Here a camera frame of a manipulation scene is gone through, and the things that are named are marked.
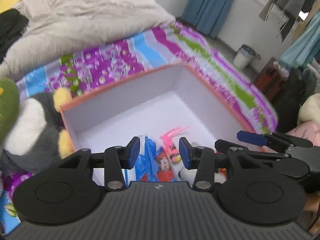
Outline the small panda plush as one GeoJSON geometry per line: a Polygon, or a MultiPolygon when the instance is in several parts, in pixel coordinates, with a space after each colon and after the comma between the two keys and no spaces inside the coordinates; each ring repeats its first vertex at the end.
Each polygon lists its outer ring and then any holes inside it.
{"type": "Polygon", "coordinates": [[[195,182],[201,181],[201,180],[205,180],[213,183],[213,179],[214,179],[215,183],[220,183],[220,184],[223,184],[227,180],[227,177],[221,172],[219,173],[211,172],[210,174],[214,175],[214,177],[209,178],[208,176],[200,175],[200,172],[198,172],[197,169],[188,170],[186,168],[183,168],[178,172],[177,176],[180,181],[186,181],[191,188],[193,187],[195,182]]]}

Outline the blue plastic snack bag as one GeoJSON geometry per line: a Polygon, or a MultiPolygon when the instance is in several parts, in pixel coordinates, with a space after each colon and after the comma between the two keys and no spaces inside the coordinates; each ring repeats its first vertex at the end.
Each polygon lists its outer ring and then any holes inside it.
{"type": "Polygon", "coordinates": [[[132,181],[174,182],[175,173],[163,147],[147,136],[140,137],[140,152],[134,167],[123,170],[126,185],[132,181]]]}

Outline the pink feather toy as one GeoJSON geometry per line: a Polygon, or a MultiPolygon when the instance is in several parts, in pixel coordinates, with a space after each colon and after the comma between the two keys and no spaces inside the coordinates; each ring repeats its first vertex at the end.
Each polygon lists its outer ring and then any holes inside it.
{"type": "Polygon", "coordinates": [[[175,127],[160,136],[160,139],[162,140],[163,150],[173,164],[177,164],[181,161],[179,150],[173,139],[174,137],[180,135],[187,128],[188,127],[175,127]]]}

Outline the orange cardboard box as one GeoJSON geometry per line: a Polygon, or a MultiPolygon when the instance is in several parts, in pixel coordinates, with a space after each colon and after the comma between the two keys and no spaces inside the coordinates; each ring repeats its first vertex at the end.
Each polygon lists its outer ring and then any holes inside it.
{"type": "Polygon", "coordinates": [[[117,150],[145,138],[158,140],[180,127],[189,142],[213,149],[218,139],[237,143],[251,127],[184,64],[167,65],[97,88],[61,107],[76,153],[44,176],[67,192],[125,189],[117,150]]]}

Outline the grey white penguin plush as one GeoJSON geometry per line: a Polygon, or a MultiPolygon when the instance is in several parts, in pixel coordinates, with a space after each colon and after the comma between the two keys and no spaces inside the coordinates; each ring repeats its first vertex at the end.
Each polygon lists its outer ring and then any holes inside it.
{"type": "Polygon", "coordinates": [[[72,101],[66,88],[37,93],[20,103],[17,120],[4,137],[1,168],[38,173],[74,153],[61,106],[72,101]]]}

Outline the colourful striped bedsheet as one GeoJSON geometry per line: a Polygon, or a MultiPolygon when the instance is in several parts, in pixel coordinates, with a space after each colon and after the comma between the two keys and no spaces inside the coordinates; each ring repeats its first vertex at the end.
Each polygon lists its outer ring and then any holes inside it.
{"type": "MultiPolygon", "coordinates": [[[[202,35],[179,23],[63,56],[34,71],[42,90],[33,95],[62,87],[74,99],[131,75],[180,63],[236,109],[249,132],[276,130],[278,117],[264,94],[202,35]]],[[[33,96],[17,87],[20,103],[33,96]]],[[[1,216],[8,239],[211,239],[229,233],[227,216],[208,190],[196,191],[178,179],[185,168],[182,160],[173,164],[169,159],[174,182],[132,181],[121,191],[99,185],[67,192],[44,176],[65,159],[38,173],[4,172],[1,216]]]]}

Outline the dark red wooden cabinet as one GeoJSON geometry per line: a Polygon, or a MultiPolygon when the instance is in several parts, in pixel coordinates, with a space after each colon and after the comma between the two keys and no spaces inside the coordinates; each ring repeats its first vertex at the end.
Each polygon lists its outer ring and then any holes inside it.
{"type": "Polygon", "coordinates": [[[269,101],[272,101],[285,86],[289,74],[289,71],[272,57],[258,74],[253,84],[269,101]]]}

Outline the white trash bin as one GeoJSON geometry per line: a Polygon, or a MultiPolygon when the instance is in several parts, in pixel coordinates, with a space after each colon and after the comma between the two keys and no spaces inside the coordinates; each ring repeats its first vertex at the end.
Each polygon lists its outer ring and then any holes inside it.
{"type": "Polygon", "coordinates": [[[235,58],[233,59],[233,66],[238,70],[244,70],[254,60],[261,60],[260,54],[250,46],[243,44],[236,51],[235,58]]]}

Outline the green plush massage stick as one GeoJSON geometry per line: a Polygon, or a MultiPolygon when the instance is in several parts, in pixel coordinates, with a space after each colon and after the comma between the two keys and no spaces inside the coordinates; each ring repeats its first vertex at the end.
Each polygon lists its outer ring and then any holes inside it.
{"type": "Polygon", "coordinates": [[[1,143],[17,120],[20,97],[16,83],[9,78],[1,79],[0,96],[1,143]]]}

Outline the grey duvet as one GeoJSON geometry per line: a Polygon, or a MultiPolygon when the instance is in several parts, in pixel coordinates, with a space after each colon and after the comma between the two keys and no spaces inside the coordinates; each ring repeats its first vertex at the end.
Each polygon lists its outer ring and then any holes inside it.
{"type": "Polygon", "coordinates": [[[64,55],[175,21],[155,0],[21,0],[29,22],[9,47],[1,77],[14,81],[64,55]]]}

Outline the blue curtain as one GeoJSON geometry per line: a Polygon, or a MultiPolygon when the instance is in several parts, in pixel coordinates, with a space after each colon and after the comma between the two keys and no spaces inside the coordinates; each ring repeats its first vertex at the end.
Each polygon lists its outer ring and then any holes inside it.
{"type": "Polygon", "coordinates": [[[234,0],[188,0],[182,21],[211,38],[222,28],[234,0]]]}

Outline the black clothing pile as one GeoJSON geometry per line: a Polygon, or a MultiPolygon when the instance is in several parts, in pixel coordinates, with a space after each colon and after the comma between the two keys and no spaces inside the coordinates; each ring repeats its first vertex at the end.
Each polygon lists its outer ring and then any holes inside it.
{"type": "Polygon", "coordinates": [[[1,62],[3,62],[8,49],[22,36],[29,20],[17,9],[9,9],[1,13],[0,20],[1,62]]]}

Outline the yellow pillow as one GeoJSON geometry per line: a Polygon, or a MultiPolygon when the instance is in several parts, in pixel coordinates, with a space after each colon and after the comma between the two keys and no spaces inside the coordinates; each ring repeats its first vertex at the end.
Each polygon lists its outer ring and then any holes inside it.
{"type": "Polygon", "coordinates": [[[10,10],[20,0],[0,0],[0,13],[10,10]]]}

